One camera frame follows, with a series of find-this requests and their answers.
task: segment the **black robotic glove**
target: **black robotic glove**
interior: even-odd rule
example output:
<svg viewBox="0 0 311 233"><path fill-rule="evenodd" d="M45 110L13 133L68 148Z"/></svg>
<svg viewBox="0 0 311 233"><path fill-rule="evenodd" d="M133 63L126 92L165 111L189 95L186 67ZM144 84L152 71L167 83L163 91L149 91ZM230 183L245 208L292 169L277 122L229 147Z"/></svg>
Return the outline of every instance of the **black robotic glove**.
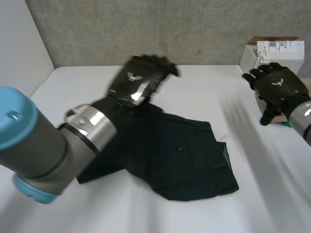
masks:
<svg viewBox="0 0 311 233"><path fill-rule="evenodd" d="M137 106L148 101L169 74L178 76L178 71L165 57L133 56L116 75L107 96L92 107L104 113L120 131L128 126Z"/></svg>
<svg viewBox="0 0 311 233"><path fill-rule="evenodd" d="M287 67L279 63L261 65L252 69L251 74L243 74L251 89L255 90L261 100L267 103L260 120L261 125L268 125L275 116L284 113L288 118L290 112L299 104L310 100L309 91L304 83Z"/></svg>
<svg viewBox="0 0 311 233"><path fill-rule="evenodd" d="M133 56L115 77L108 95L125 106L136 107L150 97L169 74L178 76L178 71L166 57Z"/></svg>

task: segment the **white wall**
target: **white wall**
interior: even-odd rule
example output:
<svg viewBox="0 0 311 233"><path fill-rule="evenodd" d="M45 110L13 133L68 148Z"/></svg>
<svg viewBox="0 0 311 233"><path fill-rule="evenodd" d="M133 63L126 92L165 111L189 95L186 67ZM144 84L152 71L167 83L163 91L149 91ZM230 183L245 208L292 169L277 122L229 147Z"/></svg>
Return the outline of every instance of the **white wall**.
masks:
<svg viewBox="0 0 311 233"><path fill-rule="evenodd" d="M24 0L0 0L0 85L27 96L54 70Z"/></svg>

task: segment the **fabric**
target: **fabric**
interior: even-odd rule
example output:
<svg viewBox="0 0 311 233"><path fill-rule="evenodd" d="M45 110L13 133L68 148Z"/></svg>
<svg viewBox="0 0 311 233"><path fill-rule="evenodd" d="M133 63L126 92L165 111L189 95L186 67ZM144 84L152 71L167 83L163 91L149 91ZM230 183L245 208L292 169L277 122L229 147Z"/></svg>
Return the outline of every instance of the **fabric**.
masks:
<svg viewBox="0 0 311 233"><path fill-rule="evenodd" d="M199 200L239 189L225 143L208 122L163 113L144 103L120 132L77 177L79 183L127 169L169 200Z"/></svg>

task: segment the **carbon fiber hand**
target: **carbon fiber hand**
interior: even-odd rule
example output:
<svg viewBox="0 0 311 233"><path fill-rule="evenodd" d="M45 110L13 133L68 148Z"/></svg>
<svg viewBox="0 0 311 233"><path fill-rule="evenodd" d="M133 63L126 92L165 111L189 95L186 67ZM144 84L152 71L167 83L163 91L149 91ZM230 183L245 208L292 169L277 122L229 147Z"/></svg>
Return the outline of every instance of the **carbon fiber hand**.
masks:
<svg viewBox="0 0 311 233"><path fill-rule="evenodd" d="M259 98L267 103L267 108L260 120L261 125L268 125L275 116L280 115L284 103L294 96L308 96L303 82L287 67L279 63L261 65L252 69L251 74L243 74Z"/></svg>
<svg viewBox="0 0 311 233"><path fill-rule="evenodd" d="M108 95L126 106L136 107L150 97L169 74L178 76L178 71L166 57L134 56L117 74Z"/></svg>

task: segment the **white box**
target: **white box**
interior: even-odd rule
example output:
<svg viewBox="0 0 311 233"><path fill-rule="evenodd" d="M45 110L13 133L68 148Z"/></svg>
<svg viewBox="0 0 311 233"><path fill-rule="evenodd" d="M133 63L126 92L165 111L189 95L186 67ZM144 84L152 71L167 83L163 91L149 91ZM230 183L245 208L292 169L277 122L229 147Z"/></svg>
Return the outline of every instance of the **white box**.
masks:
<svg viewBox="0 0 311 233"><path fill-rule="evenodd" d="M257 41L257 45L245 45L240 66L249 73L260 65L278 62L297 74L304 61L304 41Z"/></svg>

